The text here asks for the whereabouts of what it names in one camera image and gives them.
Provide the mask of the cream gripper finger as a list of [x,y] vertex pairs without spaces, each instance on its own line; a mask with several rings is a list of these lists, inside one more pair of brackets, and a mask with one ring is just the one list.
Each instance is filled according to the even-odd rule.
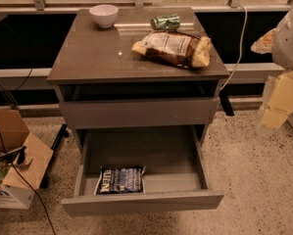
[[251,46],[251,51],[257,54],[268,54],[273,52],[273,43],[275,37],[276,29],[273,28],[263,36],[261,36],[257,41],[255,41]]
[[256,130],[262,135],[272,135],[293,113],[293,71],[270,76],[263,91],[258,111]]

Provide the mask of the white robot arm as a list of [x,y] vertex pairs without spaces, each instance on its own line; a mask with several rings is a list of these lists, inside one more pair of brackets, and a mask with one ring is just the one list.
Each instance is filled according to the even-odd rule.
[[293,6],[276,28],[253,43],[251,50],[258,54],[271,53],[273,62],[284,68],[283,74],[268,78],[258,113],[257,131],[271,135],[293,113]]

